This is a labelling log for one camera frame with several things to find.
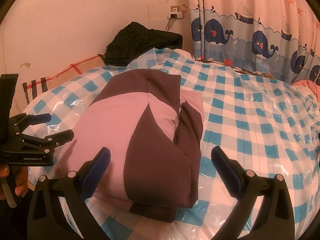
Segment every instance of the curtain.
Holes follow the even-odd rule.
[[[320,85],[320,24],[305,0],[189,0],[193,53]]]

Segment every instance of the blue gripper pad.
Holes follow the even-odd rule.
[[[225,184],[229,194],[239,199],[242,196],[244,169],[235,161],[230,160],[223,150],[216,146],[211,151],[211,161]]]
[[[82,192],[80,198],[85,201],[87,198],[91,198],[96,190],[103,174],[107,170],[111,161],[110,150],[103,147],[97,156],[93,160],[93,164],[90,167],[87,175],[82,180]]]

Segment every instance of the human hand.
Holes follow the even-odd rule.
[[[0,163],[0,178],[6,178],[9,175],[9,167],[5,163]],[[22,167],[14,178],[16,183],[15,193],[17,196],[24,197],[28,192],[28,167]],[[6,200],[2,187],[0,186],[0,199]]]

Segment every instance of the striped pillowcase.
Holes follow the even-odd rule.
[[[52,77],[43,77],[24,82],[22,87],[26,95],[27,104],[29,105],[30,102],[38,95],[54,89],[90,69],[104,66],[105,64],[102,60],[103,57],[104,55],[97,54],[78,63],[70,64],[65,70],[55,74]]]

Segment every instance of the power cord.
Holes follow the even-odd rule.
[[[172,19],[172,17],[170,16],[169,21],[168,21],[167,26],[165,27],[164,31],[167,29],[167,27],[168,27],[167,32],[169,31],[169,27],[170,27],[170,20],[171,20],[171,19]]]

